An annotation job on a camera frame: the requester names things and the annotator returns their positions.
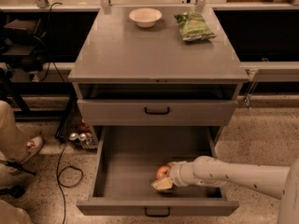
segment gray cabinet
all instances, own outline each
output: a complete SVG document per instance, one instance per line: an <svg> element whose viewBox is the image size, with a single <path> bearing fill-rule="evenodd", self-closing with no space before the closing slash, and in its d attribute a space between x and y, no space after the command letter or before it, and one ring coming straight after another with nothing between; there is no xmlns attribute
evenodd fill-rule
<svg viewBox="0 0 299 224"><path fill-rule="evenodd" d="M102 9L69 79L92 126L98 159L85 215L227 216L238 202L223 189L151 187L170 161L216 157L214 147L248 80L212 10L198 7L218 35L185 44L174 14L194 7L156 7L163 18L149 29L127 15L135 7Z"/></svg>

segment speckled floor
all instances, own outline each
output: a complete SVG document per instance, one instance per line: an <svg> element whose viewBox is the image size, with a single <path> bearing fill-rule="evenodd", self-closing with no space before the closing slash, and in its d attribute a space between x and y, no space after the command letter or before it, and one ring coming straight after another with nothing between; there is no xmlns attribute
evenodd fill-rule
<svg viewBox="0 0 299 224"><path fill-rule="evenodd" d="M299 98L279 96L254 97L253 108L247 110L240 102L229 125L225 127L217 145L218 158L222 161L267 165L291 165L299 157ZM21 184L25 194L19 199L9 195L0 196L7 202L24 208L34 223L56 224L63 222L63 197L56 182L56 168L64 145L54 138L58 122L18 122L28 136L42 132L45 145L33 157L26 168L37 171L36 176L8 175L0 165L0 187ZM239 201L239 208L229 217L87 217L76 207L77 199L86 199L95 169L96 155L86 150L75 150L67 145L61 159L60 169L74 165L82 169L82 183L74 189L65 189L65 223L182 223L182 224L274 224L277 222L280 201L226 184L228 200ZM78 173L64 173L65 184L78 180Z"/></svg>

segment drawer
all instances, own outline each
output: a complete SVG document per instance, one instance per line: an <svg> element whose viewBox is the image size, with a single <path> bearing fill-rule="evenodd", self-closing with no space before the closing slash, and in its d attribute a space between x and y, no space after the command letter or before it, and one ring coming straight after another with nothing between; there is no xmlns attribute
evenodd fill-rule
<svg viewBox="0 0 299 224"><path fill-rule="evenodd" d="M170 161L215 156L207 127L104 127L88 200L78 200L84 215L228 216L238 207L220 188L175 187L155 190L157 168Z"/></svg>
<svg viewBox="0 0 299 224"><path fill-rule="evenodd" d="M91 125L227 125L236 101L119 101L78 100L85 121Z"/></svg>

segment white bowl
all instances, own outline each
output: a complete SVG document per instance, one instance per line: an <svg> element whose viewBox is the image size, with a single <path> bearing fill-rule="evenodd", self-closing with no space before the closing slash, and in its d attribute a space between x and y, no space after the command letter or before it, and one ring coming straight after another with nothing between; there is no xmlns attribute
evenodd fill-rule
<svg viewBox="0 0 299 224"><path fill-rule="evenodd" d="M134 21L137 26L144 28L153 26L161 17L162 13L153 8L139 8L131 11L129 14L129 18Z"/></svg>

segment green chip bag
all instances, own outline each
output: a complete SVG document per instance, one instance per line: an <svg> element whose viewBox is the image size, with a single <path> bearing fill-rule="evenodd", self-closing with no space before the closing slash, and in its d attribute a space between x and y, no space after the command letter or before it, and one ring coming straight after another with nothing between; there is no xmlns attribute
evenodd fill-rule
<svg viewBox="0 0 299 224"><path fill-rule="evenodd" d="M207 40L216 37L209 30L203 16L197 12L177 14L175 18L184 41Z"/></svg>

